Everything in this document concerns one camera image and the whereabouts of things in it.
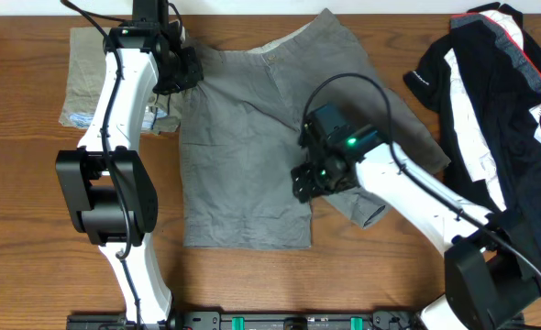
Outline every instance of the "white stripe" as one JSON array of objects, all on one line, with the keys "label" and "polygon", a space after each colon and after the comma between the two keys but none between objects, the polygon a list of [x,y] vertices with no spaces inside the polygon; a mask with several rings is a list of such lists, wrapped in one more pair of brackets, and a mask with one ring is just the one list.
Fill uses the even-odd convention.
[{"label": "white stripe", "polygon": [[451,49],[444,56],[444,59],[450,67],[450,102],[454,118],[454,131],[464,165],[473,182],[485,180],[489,196],[495,205],[503,211],[506,209],[506,205],[499,184],[497,165],[482,135],[474,108],[464,87],[464,82],[462,82],[454,50]]},{"label": "white stripe", "polygon": [[541,126],[539,125],[539,117],[541,116],[541,104],[529,109],[529,113],[537,122],[537,128],[535,129],[534,138],[537,142],[541,143]]},{"label": "white stripe", "polygon": [[429,86],[429,82],[426,82],[416,71],[413,71],[414,75],[424,84]]}]

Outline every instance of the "shorts waistband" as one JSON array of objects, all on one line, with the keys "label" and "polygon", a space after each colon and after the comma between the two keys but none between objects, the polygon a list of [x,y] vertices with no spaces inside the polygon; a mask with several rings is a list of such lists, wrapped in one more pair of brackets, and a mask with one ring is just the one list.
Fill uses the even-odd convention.
[{"label": "shorts waistband", "polygon": [[306,50],[318,37],[330,33],[330,29],[341,28],[336,16],[324,9],[312,22],[299,28],[286,37],[274,40],[262,47],[251,50],[215,50],[205,44],[188,38],[183,46],[193,46],[197,56],[222,62],[237,62],[242,65],[268,65],[279,52],[287,49],[291,53]]}]

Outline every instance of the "black and white jacket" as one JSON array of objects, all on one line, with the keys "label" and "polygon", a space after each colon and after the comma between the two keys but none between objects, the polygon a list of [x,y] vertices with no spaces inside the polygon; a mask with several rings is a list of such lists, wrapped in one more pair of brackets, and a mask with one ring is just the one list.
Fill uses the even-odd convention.
[{"label": "black and white jacket", "polygon": [[440,115],[445,184],[528,220],[541,250],[541,48],[523,15],[489,4],[453,16],[405,83]]}]

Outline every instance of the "green connector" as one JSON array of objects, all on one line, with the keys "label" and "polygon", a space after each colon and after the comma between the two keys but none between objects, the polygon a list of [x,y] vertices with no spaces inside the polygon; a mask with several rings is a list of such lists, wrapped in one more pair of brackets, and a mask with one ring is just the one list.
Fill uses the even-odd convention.
[{"label": "green connector", "polygon": [[362,330],[362,318],[352,317],[350,319],[350,328],[351,330]]},{"label": "green connector", "polygon": [[244,317],[232,318],[232,330],[244,330]]}]

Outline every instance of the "red stripe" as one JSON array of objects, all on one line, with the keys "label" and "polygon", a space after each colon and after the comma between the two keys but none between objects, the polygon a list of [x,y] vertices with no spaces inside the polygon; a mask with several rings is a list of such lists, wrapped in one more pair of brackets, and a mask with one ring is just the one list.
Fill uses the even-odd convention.
[{"label": "red stripe", "polygon": [[521,53],[524,55],[525,59],[527,60],[527,62],[529,62],[529,64],[531,64],[531,66],[534,68],[534,70],[537,72],[537,74],[539,74],[540,78],[541,78],[541,72],[535,67],[534,63],[531,62],[531,60],[529,60],[529,58],[527,57],[527,55],[525,55],[525,52],[523,49],[521,49],[521,47],[519,47],[519,45],[517,45],[517,43],[515,42],[515,40],[513,40],[513,38],[511,38],[511,35],[509,34],[509,32],[504,28],[502,27],[501,25],[499,25],[499,23],[493,21],[492,19],[486,17],[485,15],[483,14],[478,14],[478,13],[466,13],[466,14],[459,14],[459,15],[454,15],[452,16],[452,19],[454,18],[460,18],[460,17],[466,17],[466,16],[472,16],[472,15],[480,15],[484,18],[486,18],[488,21],[492,22],[494,25],[496,25],[497,27],[501,28],[503,31],[505,31],[505,35],[507,36],[507,38],[509,38],[509,40],[515,45],[515,47],[517,47]]}]

